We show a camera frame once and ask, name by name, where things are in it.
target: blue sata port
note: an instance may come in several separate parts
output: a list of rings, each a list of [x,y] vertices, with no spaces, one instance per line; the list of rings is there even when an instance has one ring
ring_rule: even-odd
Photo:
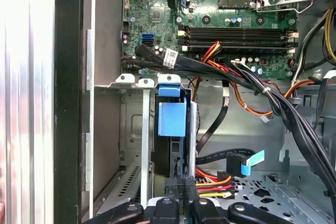
[[[154,39],[154,34],[142,34],[142,39]]]

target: screw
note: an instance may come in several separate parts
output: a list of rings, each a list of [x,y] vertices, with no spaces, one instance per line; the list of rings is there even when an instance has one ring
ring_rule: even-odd
[[[137,210],[137,207],[135,205],[130,205],[127,210],[134,211],[134,210]]]
[[[291,18],[291,19],[288,21],[288,24],[292,26],[292,25],[295,24],[295,22],[296,22],[295,19]]]
[[[254,3],[254,2],[250,2],[250,8],[251,8],[251,9],[255,9],[255,8],[256,8],[256,3]]]
[[[200,199],[200,200],[199,200],[199,203],[200,203],[201,205],[206,205],[206,204],[208,204],[208,202],[206,201],[206,199]]]
[[[171,204],[172,203],[172,201],[170,199],[164,199],[162,202],[164,204]]]
[[[181,17],[177,17],[177,18],[176,18],[176,22],[177,22],[177,23],[181,23],[181,22],[182,22],[182,18],[181,18]]]
[[[235,205],[235,208],[236,208],[238,211],[244,211],[244,210],[245,210],[245,207],[243,207],[242,205]]]

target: blue drive bracket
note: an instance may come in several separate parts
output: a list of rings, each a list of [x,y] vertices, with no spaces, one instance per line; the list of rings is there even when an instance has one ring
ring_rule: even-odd
[[[251,175],[251,167],[265,160],[265,150],[258,152],[246,160],[246,165],[241,164],[241,173],[244,176]]]
[[[159,136],[185,137],[187,117],[187,102],[159,103]]]
[[[160,97],[180,97],[181,85],[180,84],[160,84],[158,96]]]

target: motherboard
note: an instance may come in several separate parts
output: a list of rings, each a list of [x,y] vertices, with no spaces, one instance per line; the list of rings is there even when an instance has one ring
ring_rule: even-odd
[[[282,0],[268,0],[270,4]],[[262,78],[292,75],[297,14],[292,10],[256,11],[255,0],[124,0],[122,58],[135,59],[140,44],[164,57],[167,49],[201,59],[219,41],[221,59],[244,58]],[[157,72],[134,65],[123,71]]]

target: green circuit board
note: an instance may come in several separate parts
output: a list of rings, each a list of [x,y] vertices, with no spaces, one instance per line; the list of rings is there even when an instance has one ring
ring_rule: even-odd
[[[220,0],[191,0],[187,8],[170,9],[167,0],[124,0],[123,24],[128,26],[129,43],[123,45],[123,55],[134,56],[134,48],[141,43],[142,34],[154,34],[154,44],[161,48],[170,48],[179,51],[180,55],[199,58],[198,54],[185,54],[178,45],[178,25],[190,27],[219,27],[219,28],[269,28],[291,29],[296,28],[295,12],[257,13],[249,8],[219,8]],[[204,24],[204,16],[211,18],[209,24]],[[228,22],[233,18],[241,18],[241,22]],[[237,55],[222,54],[222,57],[239,58]],[[289,78],[288,61],[293,54],[286,55],[249,55],[263,59],[259,62],[249,62],[248,65],[263,69],[262,78]],[[140,74],[156,74],[148,69],[134,67],[124,68],[124,71]]]

